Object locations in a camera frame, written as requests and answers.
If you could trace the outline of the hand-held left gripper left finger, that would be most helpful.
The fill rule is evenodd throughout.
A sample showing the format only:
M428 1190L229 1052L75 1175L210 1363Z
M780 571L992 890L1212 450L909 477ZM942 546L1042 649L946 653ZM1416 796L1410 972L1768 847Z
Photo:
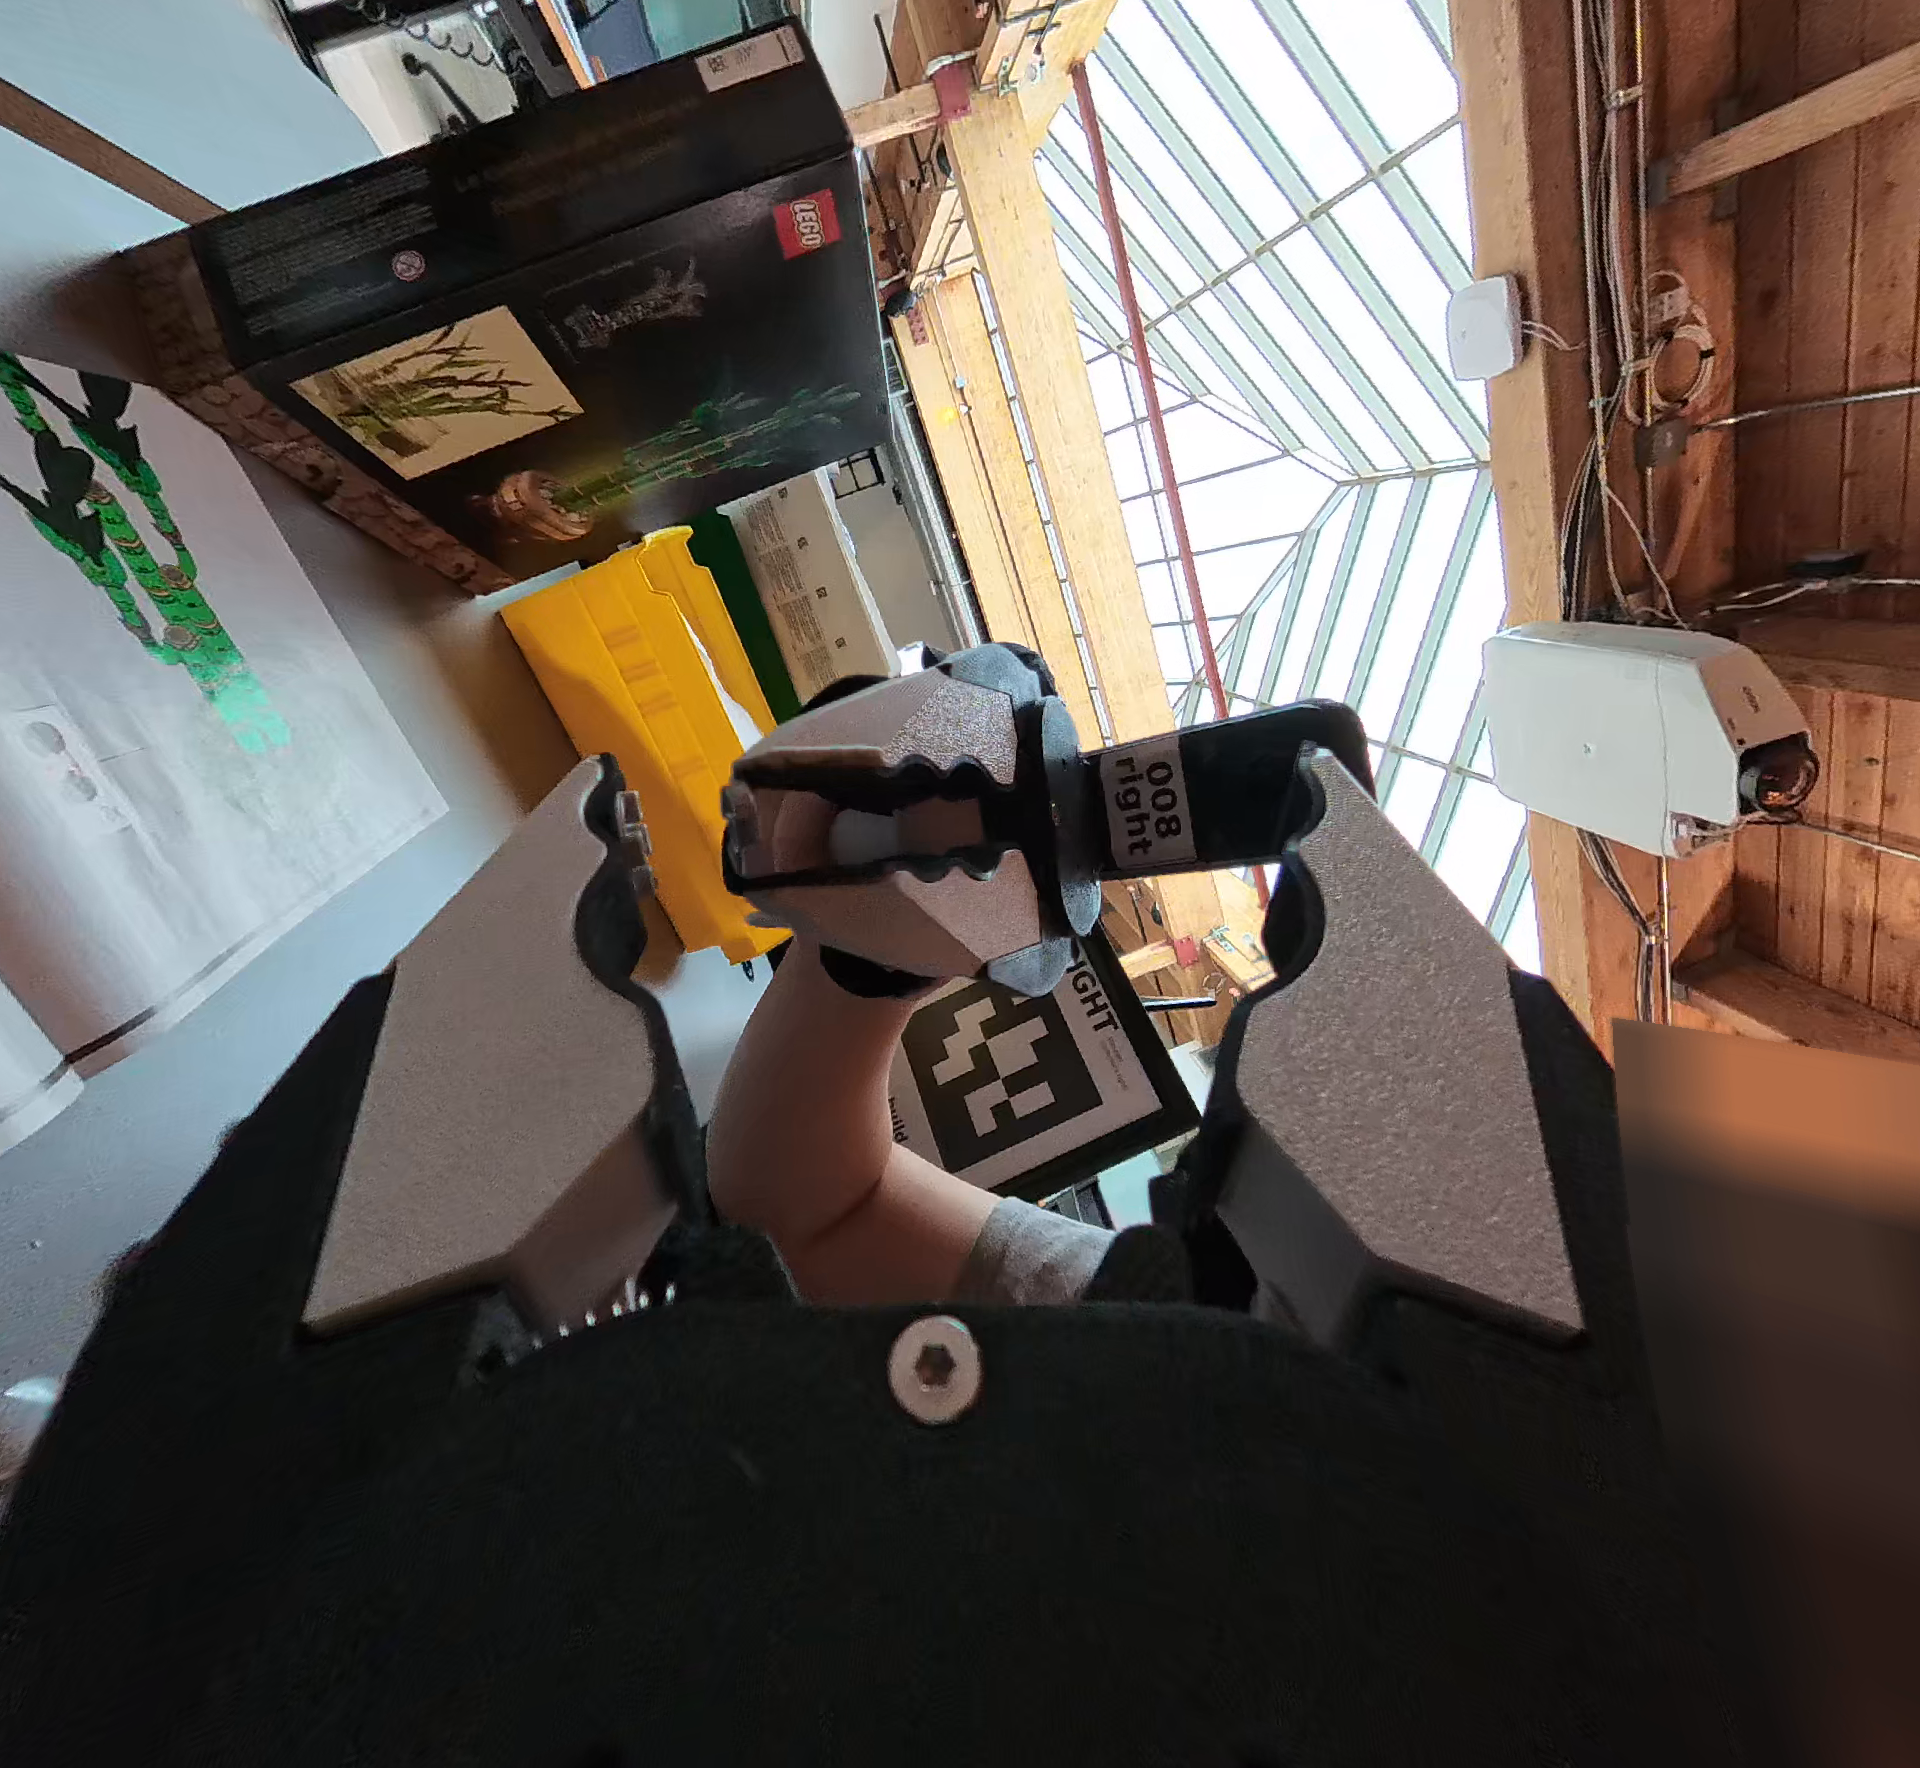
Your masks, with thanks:
M468 1290L533 1334L633 1305L693 1220L696 1119L638 979L614 759L591 755L393 966L304 1324L343 1334Z

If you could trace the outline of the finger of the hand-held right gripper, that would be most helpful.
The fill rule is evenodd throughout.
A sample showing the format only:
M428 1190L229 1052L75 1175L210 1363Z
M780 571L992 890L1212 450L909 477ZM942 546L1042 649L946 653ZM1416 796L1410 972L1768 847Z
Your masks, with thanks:
M794 940L921 979L981 978L1049 949L1041 895L1018 851L983 876L957 851L850 847L812 867L764 870L760 849L723 845L727 887Z
M1039 676L875 676L747 748L723 789L727 828L772 825L780 796L890 814L973 802L988 828L1039 814Z

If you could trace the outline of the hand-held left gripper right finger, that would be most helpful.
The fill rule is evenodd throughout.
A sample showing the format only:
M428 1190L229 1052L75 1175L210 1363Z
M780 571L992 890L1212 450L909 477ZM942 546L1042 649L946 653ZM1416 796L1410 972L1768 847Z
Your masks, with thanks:
M1414 1295L1581 1334L1509 961L1330 751L1304 748L1274 982L1242 1002L1189 1145L1248 1311L1350 1345Z

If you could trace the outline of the person's right forearm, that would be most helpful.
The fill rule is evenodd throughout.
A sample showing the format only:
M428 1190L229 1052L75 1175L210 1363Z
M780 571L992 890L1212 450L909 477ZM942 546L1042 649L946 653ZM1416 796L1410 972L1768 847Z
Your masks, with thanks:
M995 1210L989 1191L894 1137L892 1070L913 1007L840 988L798 940L723 1075L707 1137L712 1205L772 1244L804 1302L951 1300Z

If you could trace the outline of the white lego instruction booklet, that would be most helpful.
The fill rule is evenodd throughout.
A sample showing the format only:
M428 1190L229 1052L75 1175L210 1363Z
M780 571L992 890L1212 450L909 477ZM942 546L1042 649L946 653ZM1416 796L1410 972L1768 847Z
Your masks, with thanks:
M2 1146L446 802L236 452L2 356Z

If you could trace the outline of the black lego set box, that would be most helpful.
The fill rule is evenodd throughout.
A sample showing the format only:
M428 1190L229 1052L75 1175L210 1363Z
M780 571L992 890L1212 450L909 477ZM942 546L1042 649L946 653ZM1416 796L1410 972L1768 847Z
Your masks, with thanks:
M850 130L795 18L119 262L164 396L473 594L892 435Z

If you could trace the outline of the black framed marker sign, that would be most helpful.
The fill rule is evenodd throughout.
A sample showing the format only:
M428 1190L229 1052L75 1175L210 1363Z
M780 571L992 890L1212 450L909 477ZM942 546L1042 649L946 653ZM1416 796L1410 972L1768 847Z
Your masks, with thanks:
M1047 995L995 982L927 995L890 1073L902 1150L1031 1202L1194 1130L1199 1114L1102 931Z

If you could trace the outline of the white printed cardboard box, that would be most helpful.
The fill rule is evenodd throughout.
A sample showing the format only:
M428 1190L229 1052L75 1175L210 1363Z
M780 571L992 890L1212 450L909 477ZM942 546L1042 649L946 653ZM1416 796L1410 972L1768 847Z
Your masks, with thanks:
M899 657L861 574L824 471L721 508L795 697L846 676L896 676Z

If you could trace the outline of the green plastic bin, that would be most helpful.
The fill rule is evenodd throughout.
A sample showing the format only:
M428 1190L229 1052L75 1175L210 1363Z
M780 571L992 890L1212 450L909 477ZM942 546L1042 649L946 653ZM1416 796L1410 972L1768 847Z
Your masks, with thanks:
M717 508L701 513L688 550L719 588L773 724L789 722L800 701L733 522Z

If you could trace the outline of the yellow plastic bin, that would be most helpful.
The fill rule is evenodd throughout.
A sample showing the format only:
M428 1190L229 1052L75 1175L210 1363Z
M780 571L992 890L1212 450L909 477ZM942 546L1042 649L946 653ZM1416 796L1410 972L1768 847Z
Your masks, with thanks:
M607 753L638 794L653 895L685 954L749 966L787 934L755 925L723 873L723 790L775 726L693 529L660 529L501 610L583 755Z

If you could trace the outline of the white ceiling projector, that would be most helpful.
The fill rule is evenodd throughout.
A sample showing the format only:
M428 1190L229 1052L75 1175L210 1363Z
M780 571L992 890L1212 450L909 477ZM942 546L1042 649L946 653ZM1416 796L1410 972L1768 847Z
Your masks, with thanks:
M1819 782L1808 722L1749 648L1691 630L1557 621L1483 649L1499 790L1608 843L1679 860Z

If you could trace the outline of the red ceiling pipe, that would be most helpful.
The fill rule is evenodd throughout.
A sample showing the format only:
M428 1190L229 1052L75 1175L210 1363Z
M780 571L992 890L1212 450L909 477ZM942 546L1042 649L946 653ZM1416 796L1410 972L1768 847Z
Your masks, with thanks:
M1124 221L1120 215L1113 175L1108 161L1108 150L1104 142L1104 130L1098 118L1098 108L1092 92L1092 79L1088 76L1088 64L1083 59L1073 61L1069 69L1076 116L1080 130L1089 149L1092 160L1092 180L1096 188L1096 199L1106 231L1108 247L1113 261L1115 286L1120 293L1120 307L1124 324L1128 330L1130 353L1133 360L1133 370L1137 378L1142 412L1148 428L1148 436L1154 449L1154 459L1161 472L1161 486L1167 506L1167 518L1170 524L1173 554L1181 573L1181 580L1186 591L1189 619L1194 636L1196 664L1205 682L1205 689L1212 697L1218 724L1225 724L1232 715L1232 701L1228 686L1221 676L1218 653L1214 648L1214 636L1208 619L1208 610L1204 601L1202 583L1196 576L1196 563L1191 549L1186 532L1186 513L1182 506L1182 494L1177 477L1177 468L1170 456L1170 445L1164 426L1164 406L1158 388L1158 370L1154 366L1154 356L1148 344L1145 316L1139 311L1137 291L1132 276L1130 251L1124 231Z

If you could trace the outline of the white wireless access point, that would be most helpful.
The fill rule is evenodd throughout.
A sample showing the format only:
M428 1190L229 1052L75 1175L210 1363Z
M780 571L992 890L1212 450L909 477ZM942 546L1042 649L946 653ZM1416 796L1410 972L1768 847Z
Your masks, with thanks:
M1447 297L1447 366L1459 384L1489 384L1524 358L1522 286L1517 276L1475 277Z

